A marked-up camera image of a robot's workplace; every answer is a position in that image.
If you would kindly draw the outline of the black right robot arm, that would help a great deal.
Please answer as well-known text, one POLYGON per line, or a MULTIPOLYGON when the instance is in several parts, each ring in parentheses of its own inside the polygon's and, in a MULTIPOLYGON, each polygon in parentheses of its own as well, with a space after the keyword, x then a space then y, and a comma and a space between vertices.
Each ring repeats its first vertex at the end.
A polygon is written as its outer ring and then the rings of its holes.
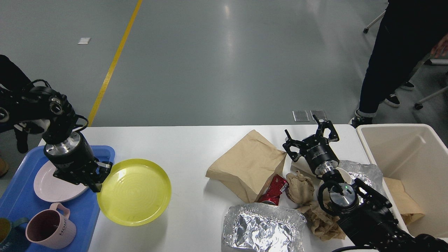
POLYGON ((355 249, 375 249, 379 252, 446 252, 447 242, 429 234, 416 237, 403 231, 390 211, 392 203, 362 180, 345 180, 337 170, 339 159, 330 142, 339 141, 331 121, 320 121, 315 134, 303 140, 293 139, 286 130, 283 148, 296 162, 304 157, 312 174, 323 184, 318 190, 320 209, 339 217, 339 227, 353 242, 355 249))

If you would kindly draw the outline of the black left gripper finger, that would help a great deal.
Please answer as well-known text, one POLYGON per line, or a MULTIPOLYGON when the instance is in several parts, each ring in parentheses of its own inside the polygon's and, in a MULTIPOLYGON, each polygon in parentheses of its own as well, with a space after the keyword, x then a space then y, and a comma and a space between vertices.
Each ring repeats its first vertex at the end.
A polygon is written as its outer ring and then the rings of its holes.
POLYGON ((110 174, 113 163, 110 161, 95 161, 95 163, 95 184, 101 184, 110 174))

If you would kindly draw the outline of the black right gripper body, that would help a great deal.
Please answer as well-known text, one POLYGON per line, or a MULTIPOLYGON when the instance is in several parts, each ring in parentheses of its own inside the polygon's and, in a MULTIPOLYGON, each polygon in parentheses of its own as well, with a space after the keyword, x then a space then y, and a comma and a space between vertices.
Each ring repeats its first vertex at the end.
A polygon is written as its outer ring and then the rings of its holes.
POLYGON ((307 161, 313 174, 322 174, 317 169, 325 163, 330 163, 330 166, 333 168, 338 166, 340 160, 329 145, 330 142, 338 140, 338 138, 328 139, 323 136, 309 136, 303 140, 306 145, 300 148, 300 153, 307 161))

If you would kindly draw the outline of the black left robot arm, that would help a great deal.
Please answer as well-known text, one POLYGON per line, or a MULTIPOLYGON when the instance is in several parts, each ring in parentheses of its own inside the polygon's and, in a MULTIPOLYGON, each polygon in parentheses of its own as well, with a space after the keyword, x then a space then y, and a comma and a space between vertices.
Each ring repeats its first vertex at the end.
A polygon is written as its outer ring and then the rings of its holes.
POLYGON ((42 134, 44 154, 54 164, 54 177, 99 193, 113 163, 99 161, 82 131, 89 120, 78 115, 67 96, 31 82, 20 91, 1 88, 1 125, 42 134))

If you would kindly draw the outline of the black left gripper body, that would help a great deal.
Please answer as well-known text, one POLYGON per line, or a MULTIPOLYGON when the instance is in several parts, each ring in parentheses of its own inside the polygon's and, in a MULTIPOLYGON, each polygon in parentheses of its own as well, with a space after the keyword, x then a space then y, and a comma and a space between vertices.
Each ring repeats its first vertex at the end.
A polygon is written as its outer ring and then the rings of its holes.
POLYGON ((102 183, 96 184, 96 161, 91 146, 83 134, 76 131, 63 142, 55 145, 46 144, 45 156, 56 167, 53 176, 75 185, 88 186, 94 193, 99 193, 102 183))

